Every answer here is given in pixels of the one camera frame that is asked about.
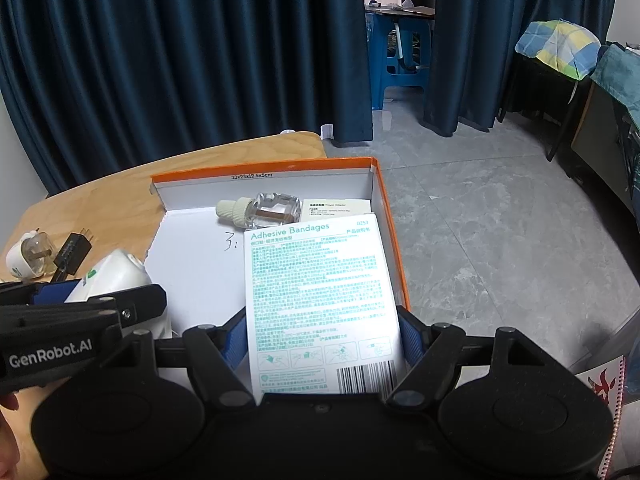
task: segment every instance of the barcode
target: barcode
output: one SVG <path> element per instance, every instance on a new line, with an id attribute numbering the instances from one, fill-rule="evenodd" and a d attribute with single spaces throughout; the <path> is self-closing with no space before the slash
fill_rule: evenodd
<path id="1" fill-rule="evenodd" d="M 394 360 L 368 365 L 338 368 L 338 386 L 342 394 L 372 394 L 380 392 L 386 399 L 396 387 Z"/>

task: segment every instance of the blue curtain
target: blue curtain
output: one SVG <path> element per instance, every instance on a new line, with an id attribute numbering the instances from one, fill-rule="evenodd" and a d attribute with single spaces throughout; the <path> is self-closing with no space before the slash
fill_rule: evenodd
<path id="1" fill-rule="evenodd" d="M 436 0 L 425 123 L 444 136 L 456 130 L 459 117 L 492 127 L 513 48 L 527 25 L 562 18 L 604 41 L 614 1 Z"/>
<path id="2" fill-rule="evenodd" d="M 1 0 L 0 90 L 50 193 L 285 128 L 372 138 L 362 0 Z"/>

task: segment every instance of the blue and yellow checkered fabric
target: blue and yellow checkered fabric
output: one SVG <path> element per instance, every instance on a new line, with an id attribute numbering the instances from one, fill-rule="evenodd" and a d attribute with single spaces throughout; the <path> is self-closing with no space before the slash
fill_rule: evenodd
<path id="1" fill-rule="evenodd" d="M 578 81 L 596 66 L 599 48 L 591 31 L 565 20 L 531 22 L 516 44 L 517 53 Z"/>

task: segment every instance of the white wall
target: white wall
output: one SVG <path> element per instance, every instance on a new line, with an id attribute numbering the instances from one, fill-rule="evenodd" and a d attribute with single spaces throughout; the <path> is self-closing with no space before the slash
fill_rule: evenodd
<path id="1" fill-rule="evenodd" d="M 46 195 L 0 96 L 0 251 L 22 213 Z"/>
<path id="2" fill-rule="evenodd" d="M 640 43 L 640 0 L 616 0 L 607 40 Z"/>

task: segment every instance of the instruction diagram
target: instruction diagram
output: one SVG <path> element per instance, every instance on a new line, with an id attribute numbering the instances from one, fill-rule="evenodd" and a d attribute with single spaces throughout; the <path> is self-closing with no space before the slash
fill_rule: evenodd
<path id="1" fill-rule="evenodd" d="M 289 368 L 289 355 L 286 350 L 258 354 L 258 370 L 286 370 L 287 368 Z"/>
<path id="2" fill-rule="evenodd" d="M 365 339 L 358 342 L 361 359 L 371 359 L 391 355 L 391 341 L 388 337 Z"/>
<path id="3" fill-rule="evenodd" d="M 307 366 L 322 366 L 322 349 L 319 346 L 312 348 L 298 348 L 291 351 L 291 366 L 304 368 Z"/>
<path id="4" fill-rule="evenodd" d="M 358 350 L 356 348 L 356 343 L 327 345 L 324 347 L 324 358 L 328 365 L 357 361 Z"/>

